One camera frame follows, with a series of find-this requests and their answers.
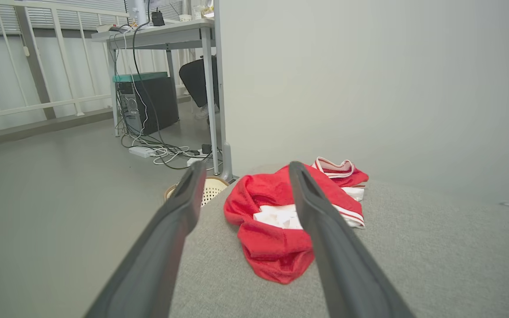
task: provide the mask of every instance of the gray cushion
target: gray cushion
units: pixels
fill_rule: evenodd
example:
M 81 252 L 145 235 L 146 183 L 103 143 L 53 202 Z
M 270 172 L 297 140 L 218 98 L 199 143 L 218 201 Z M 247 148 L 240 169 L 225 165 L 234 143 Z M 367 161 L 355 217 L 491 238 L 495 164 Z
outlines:
M 232 188 L 186 240 L 171 317 L 327 317 L 315 261 L 288 285 L 253 273 L 223 214 Z M 370 181 L 362 209 L 355 232 L 418 317 L 509 317 L 508 207 Z

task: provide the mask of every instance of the computer tower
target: computer tower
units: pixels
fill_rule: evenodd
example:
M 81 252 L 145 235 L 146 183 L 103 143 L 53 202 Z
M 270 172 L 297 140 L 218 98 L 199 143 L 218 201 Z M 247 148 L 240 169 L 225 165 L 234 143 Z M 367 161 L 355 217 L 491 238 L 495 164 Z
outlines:
M 118 75 L 114 81 L 127 129 L 132 133 L 142 131 L 143 135 L 150 135 L 179 120 L 178 104 L 172 80 L 166 72 L 141 73 L 140 78 L 143 80 L 139 80 L 137 74 Z

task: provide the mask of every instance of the white wall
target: white wall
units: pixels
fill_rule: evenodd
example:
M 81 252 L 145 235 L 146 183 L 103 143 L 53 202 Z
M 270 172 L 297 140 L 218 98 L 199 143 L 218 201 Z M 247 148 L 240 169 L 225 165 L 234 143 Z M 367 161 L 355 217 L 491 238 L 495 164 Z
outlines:
M 27 103 L 29 105 L 39 104 L 38 93 L 30 74 L 27 58 L 23 53 L 23 44 L 20 38 L 16 36 L 10 36 L 8 39 L 13 54 L 13 60 L 15 61 L 22 81 Z M 109 94 L 110 79 L 107 71 L 103 44 L 91 42 L 91 39 L 88 38 L 86 39 L 91 67 L 95 75 L 96 87 L 94 90 L 81 38 L 65 38 L 64 41 L 69 63 L 75 77 L 75 90 L 79 97 Z M 47 77 L 51 101 L 72 99 L 72 95 L 68 89 L 68 81 L 65 76 L 57 39 L 37 37 L 36 42 L 41 53 L 42 65 Z M 180 51 L 183 52 L 183 50 L 178 50 L 174 52 L 177 54 L 173 54 L 174 70 L 179 70 L 181 63 L 185 62 L 184 55 Z M 150 50 L 137 51 L 137 61 L 139 61 L 140 72 L 161 72 L 167 71 L 168 69 L 166 55 L 163 51 L 154 51 L 154 53 Z M 118 72 L 119 74 L 136 73 L 132 52 L 127 51 L 124 55 L 119 56 Z M 8 50 L 3 37 L 0 36 L 0 108 L 6 110 L 24 106 L 26 105 L 21 96 L 18 81 L 13 73 Z M 81 103 L 82 111 L 98 110 L 110 106 L 110 98 Z M 76 114 L 73 104 L 54 107 L 54 111 L 57 117 Z M 46 117 L 42 109 L 0 116 L 0 129 L 15 127 L 17 125 L 26 125 L 45 119 Z
M 509 201 L 509 1 L 220 0 L 219 18 L 235 174 L 321 155 Z

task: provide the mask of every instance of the perforated basket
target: perforated basket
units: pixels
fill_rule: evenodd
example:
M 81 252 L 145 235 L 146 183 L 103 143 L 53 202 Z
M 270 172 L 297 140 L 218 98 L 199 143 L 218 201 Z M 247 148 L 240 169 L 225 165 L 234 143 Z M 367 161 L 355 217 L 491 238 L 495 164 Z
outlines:
M 177 185 L 172 185 L 170 188 L 166 190 L 164 193 L 164 201 L 167 201 L 168 198 L 172 195 Z M 221 193 L 229 184 L 218 177 L 206 177 L 205 185 L 204 185 L 204 197 L 201 200 L 202 207 L 210 202 L 216 195 Z

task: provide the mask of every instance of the white desk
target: white desk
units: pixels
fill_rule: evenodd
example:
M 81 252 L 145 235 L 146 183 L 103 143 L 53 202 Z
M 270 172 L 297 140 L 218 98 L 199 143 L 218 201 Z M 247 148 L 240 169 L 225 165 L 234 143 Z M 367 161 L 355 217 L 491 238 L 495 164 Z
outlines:
M 209 19 L 179 22 L 175 24 L 169 24 L 167 26 L 152 26 L 147 29 L 139 30 L 135 38 L 135 46 L 133 47 L 134 34 L 134 32 L 128 32 L 125 34 L 125 38 L 127 40 L 127 49 L 166 50 L 166 56 L 168 57 L 168 68 L 174 89 L 174 96 L 176 96 L 176 85 L 174 80 L 176 73 L 174 72 L 174 66 L 172 66 L 171 50 L 202 48 L 203 55 L 205 57 L 210 57 L 212 55 L 211 47 L 216 46 L 215 22 Z M 125 49 L 125 39 L 123 38 L 123 35 L 119 32 L 109 31 L 93 34 L 91 35 L 91 38 L 95 42 L 104 42 L 107 44 L 107 48 L 111 53 L 109 54 L 109 78 L 112 79 L 115 76 L 115 63 L 113 61 L 113 57 L 116 54 L 115 50 L 120 48 Z M 218 64 L 220 64 L 220 54 L 217 55 L 217 59 Z M 208 96 L 210 123 L 209 132 L 212 140 L 213 174 L 219 175 L 220 172 L 218 167 L 215 100 L 213 96 L 212 59 L 204 58 L 204 70 L 205 86 Z M 220 86 L 223 83 L 221 72 L 218 72 L 218 83 Z M 113 105 L 114 126 L 117 125 L 119 113 L 116 100 L 117 93 L 115 91 L 115 83 L 111 81 L 111 104 Z M 115 136 L 119 136 L 119 131 L 117 129 L 115 129 Z

